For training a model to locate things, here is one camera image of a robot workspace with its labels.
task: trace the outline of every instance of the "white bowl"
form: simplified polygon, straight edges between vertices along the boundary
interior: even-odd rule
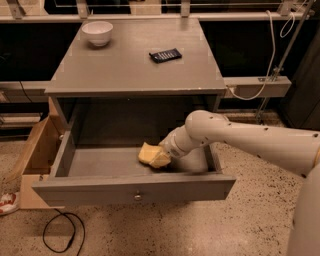
[[[94,21],[82,26],[82,32],[95,46],[104,46],[111,39],[113,25],[106,21]]]

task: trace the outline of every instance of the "open cardboard box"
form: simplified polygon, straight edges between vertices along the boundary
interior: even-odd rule
[[[49,98],[50,113],[35,124],[13,170],[5,182],[21,179],[20,209],[49,209],[50,207],[32,189],[34,181],[46,180],[64,133],[60,117]]]

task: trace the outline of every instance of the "remote control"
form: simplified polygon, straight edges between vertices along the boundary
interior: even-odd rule
[[[153,54],[149,53],[149,55],[155,63],[162,63],[182,57],[181,53],[176,48]]]

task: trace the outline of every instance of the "yellow sponge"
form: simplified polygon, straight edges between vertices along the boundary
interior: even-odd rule
[[[161,146],[151,146],[143,143],[139,153],[139,161],[144,164],[149,164],[153,168],[161,168],[171,162],[170,155],[167,154]]]

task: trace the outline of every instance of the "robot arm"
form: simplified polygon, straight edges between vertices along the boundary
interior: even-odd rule
[[[287,255],[315,256],[320,251],[319,133],[233,123],[222,115],[195,111],[160,146],[171,157],[183,157],[194,148],[224,142],[295,174],[308,176],[296,205]]]
[[[171,157],[214,142],[227,143],[298,175],[307,176],[318,163],[320,133],[230,122],[223,115],[194,111],[184,126],[160,142]]]

